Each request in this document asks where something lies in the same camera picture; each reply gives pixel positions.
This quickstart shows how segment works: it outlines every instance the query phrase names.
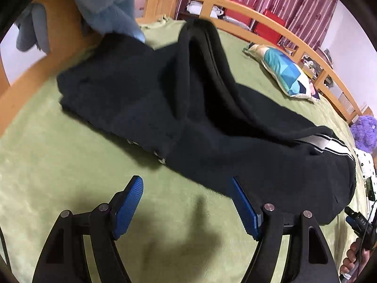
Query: white cloth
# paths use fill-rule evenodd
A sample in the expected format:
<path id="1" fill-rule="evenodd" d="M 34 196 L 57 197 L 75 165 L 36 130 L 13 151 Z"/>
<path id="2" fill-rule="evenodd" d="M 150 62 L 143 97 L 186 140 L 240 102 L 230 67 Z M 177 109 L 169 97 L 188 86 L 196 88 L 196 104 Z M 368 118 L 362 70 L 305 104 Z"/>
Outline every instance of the white cloth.
<path id="1" fill-rule="evenodd" d="M 357 148 L 354 148 L 354 151 L 356 153 L 356 157 L 359 161 L 360 168 L 363 173 L 364 184 L 366 183 L 366 179 L 371 178 L 373 192 L 374 192 L 374 195 L 377 197 L 377 193 L 376 193 L 377 192 L 377 177 L 376 177 L 376 169 L 374 167 L 372 155 Z M 376 207 L 377 207 L 377 203 L 376 203 L 376 205 L 374 206 L 372 210 L 373 204 L 374 204 L 374 201 L 371 201 L 368 199 L 368 216 L 370 216 L 372 212 L 371 219 L 374 218 L 374 214 L 376 213 Z"/>
<path id="2" fill-rule="evenodd" d="M 202 11 L 203 3 L 198 1 L 191 1 L 187 6 L 186 10 L 193 15 L 200 15 Z M 210 17 L 218 19 L 218 16 L 221 16 L 224 13 L 223 10 L 218 8 L 217 6 L 213 6 Z"/>

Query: black cable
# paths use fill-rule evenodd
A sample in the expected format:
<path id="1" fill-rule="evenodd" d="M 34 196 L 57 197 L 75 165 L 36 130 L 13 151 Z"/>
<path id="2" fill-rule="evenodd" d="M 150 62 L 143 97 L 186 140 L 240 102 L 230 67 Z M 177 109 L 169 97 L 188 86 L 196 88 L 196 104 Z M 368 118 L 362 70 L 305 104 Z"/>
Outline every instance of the black cable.
<path id="1" fill-rule="evenodd" d="M 9 271 L 12 272 L 11 261 L 9 260 L 8 250 L 6 249 L 5 238 L 4 238 L 4 234 L 1 228 L 0 228 L 0 240 L 1 240 L 1 245 L 3 247 L 3 251 L 4 251 L 5 263 L 8 266 Z"/>
<path id="2" fill-rule="evenodd" d="M 369 214 L 369 218 L 368 218 L 368 224 L 369 224 L 369 220 L 371 219 L 372 217 L 372 213 L 373 213 L 373 208 L 374 208 L 374 205 L 376 204 L 377 200 L 372 204 L 372 208 L 371 208 L 371 213 Z M 362 249 L 362 246 L 363 246 L 363 242 L 364 242 L 364 239 L 365 239 L 365 235 L 366 235 L 366 230 L 364 231 L 364 234 L 363 234 L 363 238 L 361 239 L 361 242 L 360 242 L 360 248 L 359 248 L 359 254 L 358 254 L 358 258 L 359 258 L 359 267 L 357 268 L 357 276 L 356 278 L 359 276 L 360 274 L 360 266 L 361 266 L 361 262 L 362 262 L 362 252 L 363 252 L 363 249 Z"/>

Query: finger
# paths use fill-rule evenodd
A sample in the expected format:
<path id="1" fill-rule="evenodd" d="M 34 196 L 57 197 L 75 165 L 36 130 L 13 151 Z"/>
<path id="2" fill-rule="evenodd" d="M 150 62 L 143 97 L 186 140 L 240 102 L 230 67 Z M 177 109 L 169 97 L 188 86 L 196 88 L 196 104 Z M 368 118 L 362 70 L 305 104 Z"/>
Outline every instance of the finger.
<path id="1" fill-rule="evenodd" d="M 354 241 L 352 245 L 350 246 L 350 249 L 354 252 L 356 252 L 359 249 L 360 242 L 359 241 Z"/>
<path id="2" fill-rule="evenodd" d="M 340 266 L 340 272 L 347 274 L 349 273 L 349 269 L 346 266 L 342 265 Z"/>
<path id="3" fill-rule="evenodd" d="M 353 269 L 355 267 L 355 264 L 352 263 L 349 258 L 345 258 L 343 260 L 343 265 L 346 266 L 349 270 Z"/>
<path id="4" fill-rule="evenodd" d="M 369 250 L 363 249 L 362 254 L 361 254 L 360 270 L 363 270 L 365 265 L 368 263 L 369 258 L 370 258 Z"/>
<path id="5" fill-rule="evenodd" d="M 353 251 L 352 249 L 348 250 L 347 251 L 347 257 L 349 258 L 349 260 L 354 263 L 356 261 L 356 255 L 355 255 L 355 251 Z"/>

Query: wooden bed frame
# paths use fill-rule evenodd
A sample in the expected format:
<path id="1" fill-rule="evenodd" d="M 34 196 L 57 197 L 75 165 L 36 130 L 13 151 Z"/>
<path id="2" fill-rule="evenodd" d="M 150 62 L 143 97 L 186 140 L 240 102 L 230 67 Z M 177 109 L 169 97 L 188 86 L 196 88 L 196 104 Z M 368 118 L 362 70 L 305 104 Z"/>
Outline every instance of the wooden bed frame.
<path id="1" fill-rule="evenodd" d="M 81 17 L 74 0 L 34 1 L 43 4 L 46 8 L 50 53 L 27 69 L 27 71 L 25 71 L 18 80 L 12 84 L 12 86 L 9 85 L 0 57 L 0 137 L 22 106 L 49 76 L 64 69 L 74 55 L 82 52 L 90 46 L 95 46 L 101 39 L 100 35 L 96 33 L 92 33 L 87 37 L 82 35 Z M 352 119 L 354 119 L 355 116 L 362 115 L 354 98 L 351 96 L 342 80 L 336 75 L 331 67 L 316 52 L 314 52 L 314 50 L 312 50 L 312 48 L 295 34 L 266 16 L 236 2 L 230 0 L 198 1 L 203 2 L 203 7 L 199 16 L 200 18 L 211 20 L 219 29 L 232 33 L 242 39 L 258 44 L 275 46 L 258 35 L 248 32 L 232 23 L 210 18 L 210 13 L 214 5 L 232 9 L 255 19 L 291 40 L 297 45 L 297 49 L 293 56 L 289 56 L 294 62 L 298 63 L 303 54 L 308 54 L 323 68 L 319 77 L 314 81 L 314 86 L 331 102 L 338 114 L 348 123 L 352 122 Z M 176 5 L 177 0 L 146 0 L 144 15 L 142 18 L 138 18 L 137 21 L 140 24 L 151 23 L 158 18 L 161 18 L 164 14 L 173 17 L 176 11 Z M 344 95 L 354 107 L 355 111 L 352 114 L 349 114 L 346 111 L 339 100 L 324 85 L 324 80 L 328 75 L 340 87 Z"/>

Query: purple stuffed toy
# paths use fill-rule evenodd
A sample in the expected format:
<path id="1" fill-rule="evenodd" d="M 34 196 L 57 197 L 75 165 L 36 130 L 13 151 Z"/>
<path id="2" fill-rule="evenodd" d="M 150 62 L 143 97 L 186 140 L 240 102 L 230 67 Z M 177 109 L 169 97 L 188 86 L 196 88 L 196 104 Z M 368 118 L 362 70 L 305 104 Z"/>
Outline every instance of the purple stuffed toy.
<path id="1" fill-rule="evenodd" d="M 350 129 L 356 148 L 372 154 L 377 148 L 377 120 L 373 116 L 360 116 Z"/>

